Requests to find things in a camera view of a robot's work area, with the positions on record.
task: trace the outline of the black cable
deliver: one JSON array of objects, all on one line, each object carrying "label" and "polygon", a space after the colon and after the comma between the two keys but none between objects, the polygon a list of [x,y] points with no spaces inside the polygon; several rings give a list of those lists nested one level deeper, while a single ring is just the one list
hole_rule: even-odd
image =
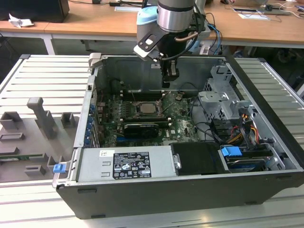
[{"label": "black cable", "polygon": [[213,24],[211,24],[211,23],[206,19],[206,21],[208,22],[208,26],[209,26],[209,28],[210,28],[211,30],[214,30],[214,28],[215,28],[215,39],[214,39],[212,45],[210,46],[209,51],[215,53],[215,52],[218,51],[218,48],[217,48],[215,51],[212,51],[211,49],[213,48],[213,46],[214,46],[215,43],[217,42],[218,38],[219,38],[219,45],[218,45],[218,47],[221,46],[221,43],[222,43],[222,40],[223,40],[223,34],[221,33],[221,31],[219,31],[219,30],[217,29],[217,27],[216,27],[216,25],[215,25],[215,18],[214,18],[214,15],[213,15],[212,13],[206,13],[206,15],[208,15],[208,14],[210,14],[210,15],[212,16],[212,19],[213,19]]},{"label": "black cable", "polygon": [[[254,10],[254,8],[252,8],[251,6],[248,5],[248,2],[247,2],[247,7],[249,7],[251,10]],[[255,13],[258,13],[258,15],[262,18],[266,18],[266,19],[270,19],[272,20],[271,18],[267,17],[267,16],[263,16],[260,14],[260,12],[258,10],[252,12],[251,14],[249,14],[249,16],[247,16],[246,14],[243,13],[243,11],[237,11],[238,13],[241,13],[243,16],[247,17],[247,18],[250,18],[252,15],[254,15]],[[276,18],[278,18],[279,20],[272,20],[272,21],[276,21],[276,22],[282,22],[282,20],[278,17],[278,15],[276,15]]]},{"label": "black cable", "polygon": [[120,3],[122,3],[122,4],[129,5],[129,6],[134,6],[134,7],[142,7],[141,5],[133,5],[133,4],[128,3],[128,2],[126,2],[126,1],[123,1],[123,0],[119,0],[119,2],[120,2]]},{"label": "black cable", "polygon": [[[195,7],[196,11],[198,12],[198,15],[199,15],[200,20],[201,20],[201,25],[200,25],[200,27],[199,27],[199,29],[198,29],[198,34],[200,34],[200,33],[202,32],[202,30],[204,29],[204,23],[203,23],[204,17],[203,17],[203,15],[200,13],[200,10],[199,10],[199,8],[198,8],[198,6],[197,6],[196,4],[194,4],[194,7]],[[198,39],[198,36],[196,36],[196,37],[191,41],[191,43],[186,47],[186,49],[184,49],[184,50],[183,50],[182,52],[180,52],[179,54],[174,55],[174,56],[171,56],[171,57],[165,57],[165,58],[164,58],[164,57],[161,57],[159,60],[160,60],[160,61],[170,61],[170,60],[174,60],[174,59],[176,59],[176,58],[182,56],[183,54],[185,54],[187,51],[189,51],[189,50],[193,47],[193,45],[195,44],[195,42],[197,41],[197,39]]]},{"label": "black cable", "polygon": [[72,3],[82,3],[82,4],[90,4],[90,5],[101,5],[101,6],[109,4],[108,2],[107,3],[93,4],[91,2],[85,2],[85,1],[74,1],[74,0],[68,0],[68,1],[70,1]]},{"label": "black cable", "polygon": [[[207,132],[207,131],[211,131],[211,129],[209,128],[209,129],[206,130],[206,132]],[[205,141],[206,141],[206,134],[205,134]]]},{"label": "black cable", "polygon": [[195,102],[197,101],[197,99],[198,99],[198,97],[196,97],[195,100],[194,100],[193,103],[192,103],[191,110],[190,110],[190,119],[192,120],[193,125],[194,125],[200,132],[204,133],[205,135],[210,136],[211,138],[213,138],[213,139],[215,140],[215,138],[214,138],[214,136],[213,136],[212,134],[208,133],[207,131],[204,131],[204,130],[200,129],[200,128],[197,126],[198,124],[200,124],[200,123],[202,124],[202,123],[205,123],[205,122],[194,123],[194,121],[193,121],[193,117],[192,117],[192,114],[193,114],[193,107],[194,107],[194,104],[195,104]]},{"label": "black cable", "polygon": [[183,83],[183,84],[179,87],[178,91],[180,91],[181,88],[182,88],[184,85],[186,85],[186,84],[189,84],[189,85],[193,86],[197,91],[199,91],[199,89],[198,89],[193,83],[191,83],[191,82],[185,82],[185,83]]}]

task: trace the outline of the warning label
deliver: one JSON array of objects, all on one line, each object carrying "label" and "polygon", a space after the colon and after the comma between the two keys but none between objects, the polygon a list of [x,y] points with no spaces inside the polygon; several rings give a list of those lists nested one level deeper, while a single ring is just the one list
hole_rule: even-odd
[{"label": "warning label", "polygon": [[146,178],[151,176],[149,152],[114,154],[114,179]]}]

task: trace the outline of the black computer case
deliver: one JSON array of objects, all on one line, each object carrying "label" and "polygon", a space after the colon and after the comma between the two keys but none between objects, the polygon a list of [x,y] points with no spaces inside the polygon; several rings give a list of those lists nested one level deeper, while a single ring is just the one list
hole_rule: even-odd
[{"label": "black computer case", "polygon": [[0,20],[9,13],[20,19],[61,23],[68,15],[68,0],[0,0]]}]

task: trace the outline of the white cable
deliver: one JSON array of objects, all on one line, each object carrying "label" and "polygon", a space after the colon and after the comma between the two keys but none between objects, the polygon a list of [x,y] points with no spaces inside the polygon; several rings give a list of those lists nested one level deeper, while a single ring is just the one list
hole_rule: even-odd
[{"label": "white cable", "polygon": [[282,7],[285,7],[285,4],[287,4],[287,3],[284,3],[283,5],[280,4],[280,3],[278,3],[278,4],[281,5],[280,8],[279,8],[279,10],[280,10],[280,11],[283,11],[283,12],[290,12],[290,13],[294,14],[297,18],[299,18],[299,19],[304,19],[304,18],[301,18],[300,16],[296,15],[296,14],[295,14],[294,12],[292,12],[292,11],[288,11],[288,10],[283,10],[283,9],[281,9]]},{"label": "white cable", "polygon": [[287,9],[291,9],[291,8],[293,8],[293,6],[292,7],[287,7],[287,6],[285,6],[285,4],[287,4],[288,2],[286,2],[286,3],[284,3],[284,4],[281,4],[281,3],[273,3],[273,4],[267,4],[267,5],[280,5],[281,7],[285,7],[285,8],[287,8]]}]

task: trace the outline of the blue latch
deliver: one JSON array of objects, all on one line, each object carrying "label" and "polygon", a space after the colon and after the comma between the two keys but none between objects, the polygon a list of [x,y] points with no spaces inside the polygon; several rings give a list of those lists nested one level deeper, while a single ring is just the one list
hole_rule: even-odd
[{"label": "blue latch", "polygon": [[85,139],[85,140],[84,140],[84,143],[85,143],[85,145],[87,145],[87,146],[90,144],[90,142],[91,142],[91,141],[90,141],[89,139]]},{"label": "blue latch", "polygon": [[93,122],[93,120],[94,120],[94,119],[93,119],[92,117],[90,117],[90,116],[87,118],[87,121],[88,121],[89,123]]},{"label": "blue latch", "polygon": [[85,137],[89,137],[91,134],[92,134],[91,131],[90,131],[90,130],[87,130],[87,131],[85,132]]},{"label": "blue latch", "polygon": [[88,124],[86,125],[86,128],[90,130],[90,129],[92,128],[92,124],[91,124],[91,123],[88,123]]},{"label": "blue latch", "polygon": [[90,104],[90,110],[94,111],[95,110],[95,105]]},{"label": "blue latch", "polygon": [[238,146],[225,146],[222,150],[224,157],[226,156],[242,156],[242,151]]},{"label": "blue latch", "polygon": [[53,172],[54,173],[65,173],[67,164],[56,164],[54,165]]}]

